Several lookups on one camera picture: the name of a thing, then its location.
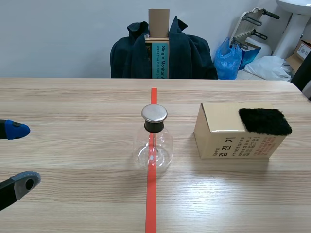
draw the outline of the sink pedestal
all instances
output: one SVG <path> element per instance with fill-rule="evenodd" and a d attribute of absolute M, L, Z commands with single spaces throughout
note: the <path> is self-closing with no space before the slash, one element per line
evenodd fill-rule
<path fill-rule="evenodd" d="M 286 59 L 293 54 L 309 19 L 307 15 L 293 14 L 273 56 Z"/>

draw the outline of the black sponge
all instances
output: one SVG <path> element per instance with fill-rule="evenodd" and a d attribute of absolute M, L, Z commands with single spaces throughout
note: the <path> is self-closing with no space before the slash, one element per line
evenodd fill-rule
<path fill-rule="evenodd" d="M 249 132 L 275 136 L 287 136 L 292 133 L 292 128 L 278 109 L 242 108 L 239 114 Z"/>

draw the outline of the floor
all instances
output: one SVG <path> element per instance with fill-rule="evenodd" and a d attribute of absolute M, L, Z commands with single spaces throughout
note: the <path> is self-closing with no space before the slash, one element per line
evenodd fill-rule
<path fill-rule="evenodd" d="M 264 80 L 264 79 L 258 77 L 257 75 L 247 73 L 244 70 L 240 70 L 238 72 L 237 80 Z"/>

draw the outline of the cardboard box on floor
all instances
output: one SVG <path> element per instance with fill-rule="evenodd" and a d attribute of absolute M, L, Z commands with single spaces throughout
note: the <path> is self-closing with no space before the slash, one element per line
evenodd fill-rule
<path fill-rule="evenodd" d="M 286 136 L 250 133 L 241 108 L 273 109 L 269 103 L 202 103 L 194 136 L 202 159 L 269 158 Z"/>
<path fill-rule="evenodd" d="M 286 59 L 287 63 L 293 68 L 295 72 L 300 68 L 303 61 L 306 59 L 311 51 L 311 40 L 300 40 L 295 52 L 292 56 Z"/>

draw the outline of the white sink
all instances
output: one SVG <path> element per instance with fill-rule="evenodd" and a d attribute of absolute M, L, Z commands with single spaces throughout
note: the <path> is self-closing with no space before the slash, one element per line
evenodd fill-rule
<path fill-rule="evenodd" d="M 291 56 L 311 16 L 311 0 L 276 0 L 285 11 L 292 12 L 292 19 L 273 53 L 286 59 Z"/>
<path fill-rule="evenodd" d="M 285 11 L 311 16 L 311 0 L 276 0 Z"/>

